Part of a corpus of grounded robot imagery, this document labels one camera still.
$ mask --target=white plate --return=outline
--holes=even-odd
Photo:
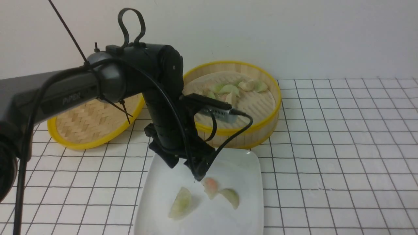
[[[184,160],[170,169],[155,155],[145,182],[135,220],[135,235],[261,235],[263,234],[263,184],[258,157],[251,151],[223,149],[206,177],[219,189],[234,189],[240,205],[234,210],[220,194],[210,200],[195,181]],[[168,218],[181,187],[192,194],[193,211],[181,220]]]

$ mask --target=white wall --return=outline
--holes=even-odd
[[[185,72],[241,60],[282,79],[418,77],[417,0],[54,0],[86,54],[121,45],[117,13],[141,11],[149,43],[173,45]],[[126,13],[131,38],[139,32]],[[79,66],[47,0],[0,0],[0,79]]]

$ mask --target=grid tile surface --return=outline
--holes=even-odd
[[[280,80],[275,132],[252,150],[264,235],[418,235],[418,81]],[[154,153],[147,109],[123,134],[86,151],[33,137],[22,234],[133,234]],[[13,230],[16,187],[0,204]]]

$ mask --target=piper logo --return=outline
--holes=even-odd
[[[62,99],[62,105],[69,104],[69,103],[71,103],[73,101],[76,101],[76,100],[79,100],[79,99],[81,99],[81,92],[71,94],[71,95],[69,95],[67,97],[64,97]]]

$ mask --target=steamer basket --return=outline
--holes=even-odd
[[[125,99],[130,123],[134,123],[145,102],[142,95]],[[49,119],[51,137],[67,148],[82,150],[100,146],[129,127],[126,114],[111,104],[92,100]]]
[[[254,123],[248,130],[234,138],[226,146],[228,148],[253,148],[266,141],[276,128],[279,110],[281,106],[281,92],[277,81],[266,71],[254,65],[239,61],[216,61],[200,65],[184,75],[184,84],[207,74],[215,72],[234,71],[246,75],[252,79],[260,79],[268,85],[268,90],[275,100],[275,108],[264,120]],[[206,126],[196,122],[199,136],[207,139],[212,131],[212,126]],[[219,147],[227,138],[239,131],[238,129],[217,129],[215,137],[208,141],[213,147]]]

